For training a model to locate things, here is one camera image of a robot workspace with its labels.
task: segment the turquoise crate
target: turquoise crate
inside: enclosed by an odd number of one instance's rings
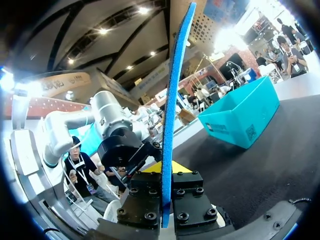
[[[248,149],[264,131],[279,107],[268,76],[229,92],[198,115],[209,135]]]

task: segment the black table surface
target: black table surface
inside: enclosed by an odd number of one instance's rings
[[[279,201],[312,197],[320,183],[320,95],[280,101],[247,150],[203,129],[175,148],[173,159],[200,172],[208,198],[225,208],[236,228]]]

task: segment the cable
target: cable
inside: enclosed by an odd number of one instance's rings
[[[311,198],[308,198],[308,197],[303,197],[303,198],[299,198],[297,200],[289,200],[289,203],[291,204],[299,204],[299,203],[312,203],[312,200]]]
[[[51,227],[44,229],[44,230],[43,230],[43,233],[46,234],[46,233],[49,232],[49,231],[54,231],[54,232],[60,233],[60,231],[59,231],[58,229],[56,229],[56,228],[51,228]]]

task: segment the black shirt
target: black shirt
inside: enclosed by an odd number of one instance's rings
[[[90,159],[90,157],[84,153],[84,152],[80,152],[84,164],[85,164],[85,168],[83,169],[84,175],[86,177],[86,180],[88,181],[89,184],[92,184],[92,186],[94,187],[94,189],[98,188],[98,184],[97,182],[89,175],[89,170],[91,170],[92,172],[94,172],[97,167],[96,165],[92,162],[92,160]],[[66,168],[66,174],[69,176],[70,171],[72,169],[74,169],[71,165],[71,163],[69,162],[68,158],[66,158],[64,160],[65,163],[65,168]],[[78,164],[79,161],[73,161],[74,165]],[[77,183],[74,184],[75,188],[78,190],[78,192],[81,194],[81,196],[83,198],[91,196],[91,193],[88,191],[87,189],[87,183],[86,181],[82,178],[82,176],[80,176],[80,174],[78,172],[76,172],[76,177],[77,177]]]
[[[282,25],[281,30],[283,32],[283,34],[285,34],[291,41],[291,43],[293,45],[296,44],[296,38],[295,36],[292,34],[292,27],[291,26],[287,26],[287,25]]]
[[[256,63],[258,64],[258,66],[262,66],[262,65],[267,66],[266,62],[267,62],[267,60],[264,59],[262,56],[260,56],[256,59]]]

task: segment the black metal block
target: black metal block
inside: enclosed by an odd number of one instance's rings
[[[172,176],[172,203],[176,236],[199,234],[218,229],[217,210],[202,188],[198,172],[177,173]]]
[[[160,230],[160,173],[136,173],[129,195],[117,211],[118,223],[141,229]]]

